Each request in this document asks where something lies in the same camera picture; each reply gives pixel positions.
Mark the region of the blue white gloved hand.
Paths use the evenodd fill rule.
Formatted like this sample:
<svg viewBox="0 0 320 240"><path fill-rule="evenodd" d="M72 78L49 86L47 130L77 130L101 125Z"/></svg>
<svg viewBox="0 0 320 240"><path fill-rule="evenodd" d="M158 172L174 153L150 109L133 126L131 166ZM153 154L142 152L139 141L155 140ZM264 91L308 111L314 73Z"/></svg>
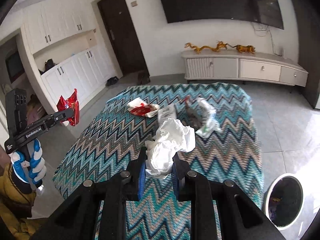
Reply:
<svg viewBox="0 0 320 240"><path fill-rule="evenodd" d="M29 194L31 191L30 182L36 188L42 186L42 179L46 175L47 168L38 139L28 144L26 154L15 151L9 154L9 157L14 171L12 180L20 191Z"/></svg>

